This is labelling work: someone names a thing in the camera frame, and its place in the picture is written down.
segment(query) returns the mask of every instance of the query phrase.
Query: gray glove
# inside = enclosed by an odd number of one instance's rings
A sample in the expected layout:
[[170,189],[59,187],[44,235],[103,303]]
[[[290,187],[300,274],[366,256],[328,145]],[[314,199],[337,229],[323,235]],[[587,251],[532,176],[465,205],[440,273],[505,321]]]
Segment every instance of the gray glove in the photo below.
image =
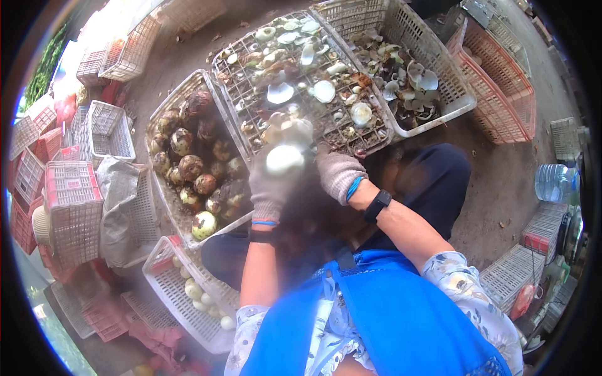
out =
[[322,188],[343,206],[348,205],[347,191],[353,181],[358,176],[368,178],[366,169],[357,159],[337,152],[330,153],[330,146],[326,143],[318,145],[315,161],[320,172]]
[[301,177],[302,170],[295,169],[283,176],[272,176],[267,173],[265,159],[273,147],[265,147],[255,156],[249,175],[251,202],[253,211],[252,223],[277,224],[284,204],[293,192]]

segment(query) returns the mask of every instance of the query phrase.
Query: work glove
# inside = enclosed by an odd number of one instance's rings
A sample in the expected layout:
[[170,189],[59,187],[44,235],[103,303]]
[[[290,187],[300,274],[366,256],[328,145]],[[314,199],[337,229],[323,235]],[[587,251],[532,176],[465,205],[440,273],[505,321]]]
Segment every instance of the work glove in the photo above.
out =
[[284,204],[297,185],[301,168],[294,168],[282,176],[267,172],[265,159],[273,147],[266,146],[253,159],[249,175],[251,202],[255,206],[252,223],[277,225]]
[[337,152],[330,153],[330,146],[326,143],[318,145],[315,161],[320,172],[322,188],[343,206],[348,205],[347,193],[354,181],[358,177],[368,179],[366,169],[357,159]]

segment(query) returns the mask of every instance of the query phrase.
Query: white floral blouse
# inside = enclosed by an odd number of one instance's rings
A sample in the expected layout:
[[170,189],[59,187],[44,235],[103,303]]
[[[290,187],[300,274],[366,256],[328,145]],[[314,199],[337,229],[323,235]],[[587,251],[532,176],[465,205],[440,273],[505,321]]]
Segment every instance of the white floral blouse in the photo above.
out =
[[[512,375],[523,374],[523,354],[516,328],[485,294],[479,283],[478,270],[468,267],[461,253],[448,251],[432,256],[424,264],[421,275],[456,303],[504,357]],[[327,282],[334,285],[332,278],[329,279]],[[331,376],[350,353],[364,368],[377,375],[338,288],[336,295],[334,299],[323,297],[318,301],[304,375]],[[226,361],[225,376],[238,376],[240,373],[269,309],[266,306],[244,306],[238,310],[234,347]]]

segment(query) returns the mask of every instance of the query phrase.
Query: dark pants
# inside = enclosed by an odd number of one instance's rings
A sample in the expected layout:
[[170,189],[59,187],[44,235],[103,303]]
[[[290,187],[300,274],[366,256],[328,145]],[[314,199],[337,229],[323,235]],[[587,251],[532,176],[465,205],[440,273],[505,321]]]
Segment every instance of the dark pants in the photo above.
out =
[[426,20],[439,13],[447,13],[451,7],[458,3],[460,3],[459,0],[413,0],[408,5],[418,13],[420,18]]
[[[404,155],[395,189],[404,205],[420,214],[448,240],[464,204],[470,171],[463,151],[450,144],[432,145]],[[249,237],[245,233],[217,235],[207,240],[201,249],[201,259],[213,276],[240,291],[248,248]],[[378,230],[358,251],[369,249],[396,250],[396,247]],[[346,251],[340,240],[316,239],[301,255],[279,257],[281,290],[286,291],[309,278],[327,261],[325,254],[336,257],[333,250]]]

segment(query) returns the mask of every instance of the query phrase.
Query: concrete floor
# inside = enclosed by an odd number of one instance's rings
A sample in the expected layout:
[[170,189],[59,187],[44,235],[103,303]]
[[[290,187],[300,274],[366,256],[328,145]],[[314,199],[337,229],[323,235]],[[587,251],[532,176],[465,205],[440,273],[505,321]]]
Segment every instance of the concrete floor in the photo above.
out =
[[[191,72],[211,70],[205,63],[209,52],[223,48],[244,36],[249,30],[272,18],[304,9],[308,2],[253,2],[252,9],[233,4],[234,11],[211,22],[194,35],[178,33],[169,20],[163,27],[150,54],[143,76],[132,82],[128,100],[134,100],[136,133],[134,144],[138,162],[147,162],[144,129],[148,119],[167,96]],[[537,98],[537,132],[531,143],[495,146],[474,125],[470,114],[461,116],[405,140],[406,146],[447,142],[457,145],[469,156],[473,173],[462,212],[453,228],[451,243],[463,252],[478,269],[490,265],[518,242],[519,235],[535,213],[539,203],[533,190],[535,170],[539,164],[554,162],[549,122],[569,116],[577,117],[563,82],[554,69],[547,46],[530,19],[512,0],[498,0],[498,9],[508,16],[510,29],[525,47],[531,65],[531,83]],[[266,12],[277,10],[274,15]],[[240,22],[250,28],[240,28]],[[211,39],[220,33],[221,38]]]

